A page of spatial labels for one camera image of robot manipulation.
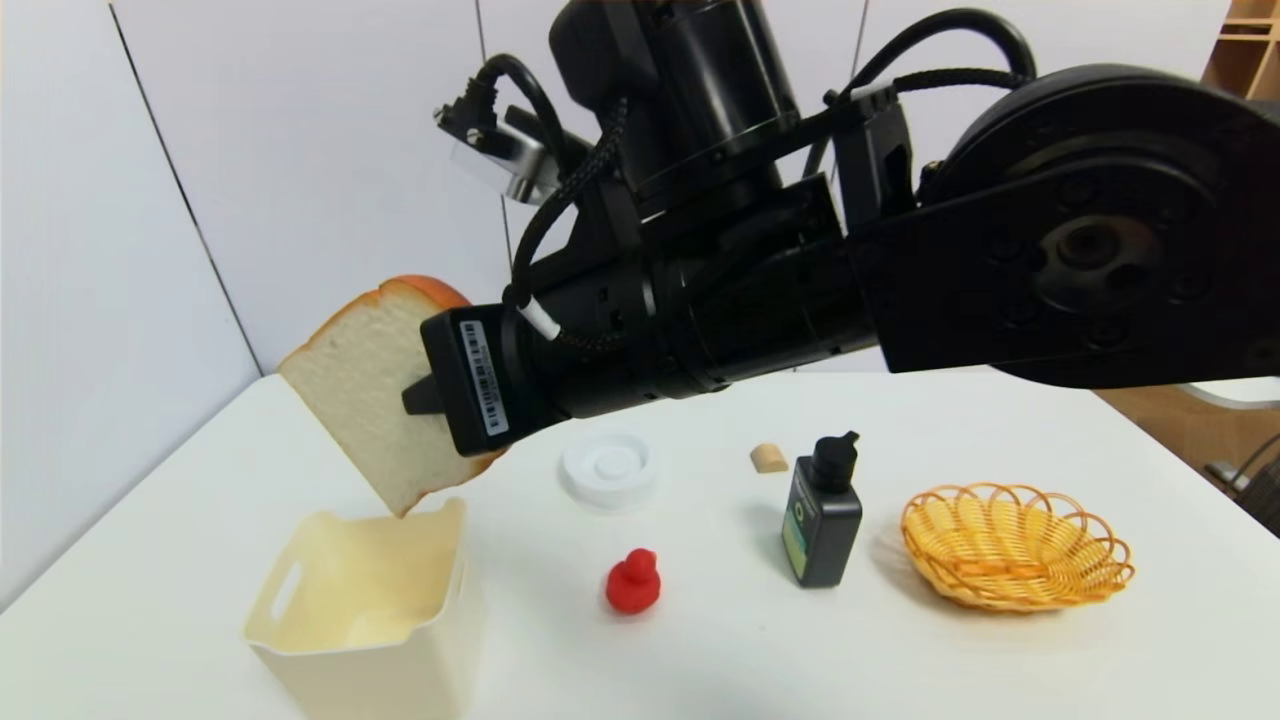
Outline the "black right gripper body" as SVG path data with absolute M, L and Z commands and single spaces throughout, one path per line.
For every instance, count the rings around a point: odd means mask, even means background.
M 568 419 L 634 405 L 634 278 L 576 275 L 538 287 L 524 310 L 474 305 L 442 281 L 444 309 L 420 327 L 456 450 L 479 456 Z

